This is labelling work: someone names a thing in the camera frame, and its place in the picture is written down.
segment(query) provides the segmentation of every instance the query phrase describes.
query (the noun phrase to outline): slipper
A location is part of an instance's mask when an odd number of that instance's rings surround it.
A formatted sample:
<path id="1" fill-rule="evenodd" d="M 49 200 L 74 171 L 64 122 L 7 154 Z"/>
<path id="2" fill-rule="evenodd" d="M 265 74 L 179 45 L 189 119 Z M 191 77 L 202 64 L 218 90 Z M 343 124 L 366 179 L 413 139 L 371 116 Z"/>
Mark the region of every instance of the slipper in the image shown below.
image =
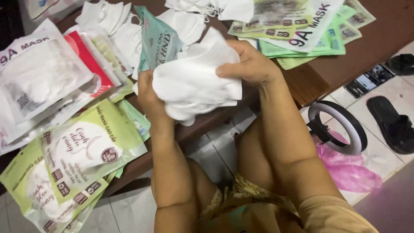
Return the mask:
<path id="1" fill-rule="evenodd" d="M 414 129 L 409 117 L 399 115 L 384 96 L 370 98 L 366 105 L 388 146 L 399 154 L 414 153 Z"/>

